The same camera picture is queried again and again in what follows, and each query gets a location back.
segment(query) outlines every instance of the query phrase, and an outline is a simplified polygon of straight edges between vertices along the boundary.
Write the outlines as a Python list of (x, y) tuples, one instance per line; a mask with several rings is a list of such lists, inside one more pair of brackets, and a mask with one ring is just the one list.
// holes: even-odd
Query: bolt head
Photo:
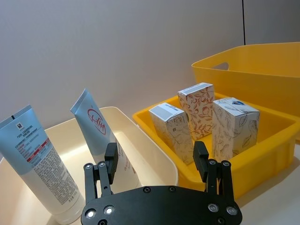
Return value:
[(224, 166), (229, 166), (230, 164), (228, 162), (223, 162)]
[(236, 208), (234, 208), (232, 206), (228, 206), (226, 208), (226, 211), (232, 216), (235, 216), (236, 214), (238, 214), (238, 211), (236, 210)]
[(91, 219), (95, 216), (96, 214), (96, 211), (95, 210), (88, 210), (86, 213), (85, 213), (85, 217), (87, 219)]
[(106, 165), (106, 163), (105, 162), (101, 162), (101, 163), (99, 163), (99, 166), (100, 167), (103, 167), (103, 166), (105, 166)]
[(225, 220), (222, 217), (220, 217), (220, 218), (217, 219), (217, 223), (219, 225), (224, 225), (225, 224)]
[(109, 215), (112, 214), (114, 211), (114, 207), (112, 205), (108, 205), (104, 208), (104, 213)]
[(170, 187), (169, 187), (169, 191), (170, 191), (170, 192), (175, 192), (175, 191), (176, 191), (176, 187), (170, 186)]
[(210, 164), (214, 165), (214, 164), (216, 164), (216, 161), (215, 160), (210, 160)]
[(151, 192), (151, 188), (150, 187), (144, 187), (142, 190), (145, 193), (150, 193)]
[(211, 203), (208, 205), (208, 209), (211, 211), (211, 212), (218, 212), (219, 211), (219, 207), (214, 204), (214, 203)]

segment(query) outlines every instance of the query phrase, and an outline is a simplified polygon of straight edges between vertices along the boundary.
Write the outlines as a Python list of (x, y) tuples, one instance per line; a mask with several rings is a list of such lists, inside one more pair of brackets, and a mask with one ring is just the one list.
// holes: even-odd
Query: floral pattern box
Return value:
[(212, 153), (229, 160), (256, 144), (259, 111), (236, 98), (213, 102)]
[(168, 103), (149, 110), (157, 135), (185, 163), (193, 162), (193, 141), (183, 110)]
[(212, 131), (212, 102), (215, 100), (214, 86), (199, 83), (178, 92), (182, 109), (188, 115), (188, 124), (194, 140)]

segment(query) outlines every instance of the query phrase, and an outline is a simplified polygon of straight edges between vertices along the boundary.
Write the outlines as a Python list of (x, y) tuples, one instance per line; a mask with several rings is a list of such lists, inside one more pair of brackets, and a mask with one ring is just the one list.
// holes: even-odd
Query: red logo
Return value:
[(101, 118), (99, 113), (97, 113), (94, 109), (89, 109), (88, 116), (89, 119), (95, 124), (97, 130), (100, 131), (100, 133), (106, 135), (105, 125), (102, 123), (103, 119)]

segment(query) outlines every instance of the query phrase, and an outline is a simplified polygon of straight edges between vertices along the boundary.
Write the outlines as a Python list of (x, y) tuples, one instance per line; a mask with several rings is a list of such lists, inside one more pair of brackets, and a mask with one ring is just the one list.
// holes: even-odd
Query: blue cream tube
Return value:
[[(85, 89), (71, 108), (84, 139), (90, 149), (95, 163), (104, 161), (108, 143), (117, 142), (93, 97)], [(120, 143), (118, 145), (119, 160), (114, 176), (112, 191), (114, 193), (131, 190), (140, 186), (138, 176), (127, 158)]]
[(81, 216), (84, 199), (30, 105), (0, 123), (0, 152), (59, 224)]

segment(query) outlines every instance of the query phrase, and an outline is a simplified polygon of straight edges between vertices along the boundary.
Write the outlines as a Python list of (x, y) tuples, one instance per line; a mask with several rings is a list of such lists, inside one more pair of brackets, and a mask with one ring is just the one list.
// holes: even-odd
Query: basket handle hole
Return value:
[(223, 62), (221, 64), (214, 66), (212, 69), (228, 70), (228, 68), (229, 68), (229, 64), (227, 62)]

